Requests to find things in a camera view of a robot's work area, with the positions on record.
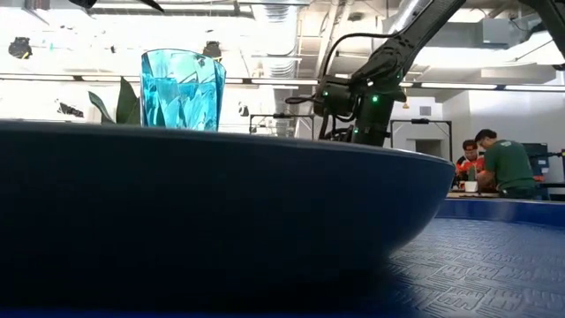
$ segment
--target person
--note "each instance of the person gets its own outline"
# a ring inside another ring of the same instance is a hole
[[[466,140],[463,142],[463,151],[459,160],[456,162],[457,176],[466,175],[469,172],[469,168],[474,166],[477,173],[481,172],[485,168],[485,158],[478,154],[478,147],[475,140]]]
[[[496,132],[483,129],[475,142],[485,152],[485,169],[478,174],[479,187],[495,180],[501,197],[534,200],[538,198],[536,182],[524,146],[513,140],[499,140]]]

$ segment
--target glass cup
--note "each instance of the glass cup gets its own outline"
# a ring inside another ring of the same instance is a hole
[[[155,49],[141,56],[144,126],[217,131],[226,70],[189,50]]]

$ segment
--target green t-shirt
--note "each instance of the green t-shirt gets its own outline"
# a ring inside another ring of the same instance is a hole
[[[524,146],[511,140],[498,140],[485,152],[485,169],[494,172],[501,190],[536,186],[530,159]]]

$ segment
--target large bowl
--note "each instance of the large bowl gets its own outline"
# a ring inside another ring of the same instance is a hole
[[[222,309],[349,277],[415,238],[454,173],[427,155],[214,132],[0,134],[11,306]]]

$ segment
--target desk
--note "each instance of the desk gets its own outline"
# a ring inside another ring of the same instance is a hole
[[[541,182],[538,185],[542,189],[565,188],[565,182]]]
[[[448,198],[450,199],[492,199],[498,198],[497,193],[465,193],[465,192],[449,192]]]
[[[277,293],[268,293],[259,304],[256,299],[249,301],[251,308],[255,308],[254,314],[241,309],[245,308],[245,302],[237,303],[236,313],[218,313],[218,307],[212,313],[202,312],[194,309],[198,305],[194,300],[186,298],[183,299],[185,309],[174,314],[3,309],[0,316],[518,318],[527,315],[562,318],[560,296],[565,282],[559,275],[565,258],[563,207],[565,205],[545,202],[445,200],[436,219],[412,242],[391,254],[373,276],[348,274],[348,279],[337,283],[325,281],[301,289],[287,287],[293,293],[274,290]],[[278,304],[280,299],[284,307],[269,307],[269,301]],[[293,300],[302,310],[286,309],[292,306]],[[288,314],[265,314],[273,312]]]

